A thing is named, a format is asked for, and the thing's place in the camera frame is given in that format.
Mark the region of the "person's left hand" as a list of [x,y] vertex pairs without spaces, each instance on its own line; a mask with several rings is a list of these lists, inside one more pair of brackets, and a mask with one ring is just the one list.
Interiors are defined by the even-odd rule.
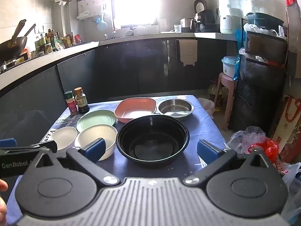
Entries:
[[[8,190],[8,184],[4,180],[0,180],[0,192]],[[0,226],[7,225],[7,205],[2,197],[0,197]]]

